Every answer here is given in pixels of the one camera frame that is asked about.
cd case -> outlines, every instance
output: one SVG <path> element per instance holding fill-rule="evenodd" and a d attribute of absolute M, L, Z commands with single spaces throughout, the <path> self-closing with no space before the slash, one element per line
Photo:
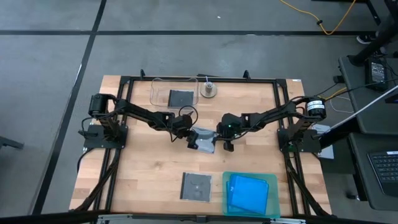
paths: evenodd
<path fill-rule="evenodd" d="M 196 202 L 210 202 L 211 175 L 182 174 L 182 185 L 180 199 L 193 200 Z"/>

wooden table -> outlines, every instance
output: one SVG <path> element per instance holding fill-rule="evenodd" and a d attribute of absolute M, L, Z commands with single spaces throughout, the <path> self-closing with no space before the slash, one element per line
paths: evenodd
<path fill-rule="evenodd" d="M 120 78 L 115 75 L 104 76 L 99 92 L 117 95 Z M 159 108 L 149 102 L 150 84 L 148 81 L 135 81 L 131 103 L 157 111 Z M 241 113 L 262 113 L 275 108 L 271 84 L 216 83 L 216 85 L 218 93 L 214 98 L 199 97 L 197 104 L 199 119 L 195 126 L 215 130 L 225 113 L 240 116 Z M 287 86 L 289 98 L 303 95 L 300 80 L 287 80 Z M 279 94 L 283 103 L 282 90 Z M 277 142 L 277 122 L 233 141 L 234 152 L 225 151 L 223 143 L 217 142 L 214 154 L 187 149 L 187 142 L 184 139 L 171 143 L 167 132 L 154 131 L 146 123 L 136 119 L 128 118 L 127 125 L 128 140 L 121 154 L 112 212 L 222 215 L 222 173 L 228 170 L 275 174 L 278 178 L 281 214 L 283 216 L 292 214 L 284 159 Z M 93 190 L 100 176 L 103 155 L 104 149 L 95 149 L 82 160 L 70 208 L 79 206 Z M 329 199 L 318 159 L 310 153 L 300 155 L 306 186 L 315 200 L 330 213 Z M 180 200 L 183 172 L 213 176 L 210 203 Z M 100 208 L 104 208 L 107 191 L 106 185 Z M 296 196 L 299 212 L 303 213 L 301 195 L 297 186 Z"/>

keyboard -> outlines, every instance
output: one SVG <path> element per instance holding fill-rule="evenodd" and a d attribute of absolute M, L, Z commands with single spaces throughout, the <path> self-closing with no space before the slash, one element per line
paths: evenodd
<path fill-rule="evenodd" d="M 398 197 L 398 151 L 373 152 L 368 157 L 383 193 Z"/>

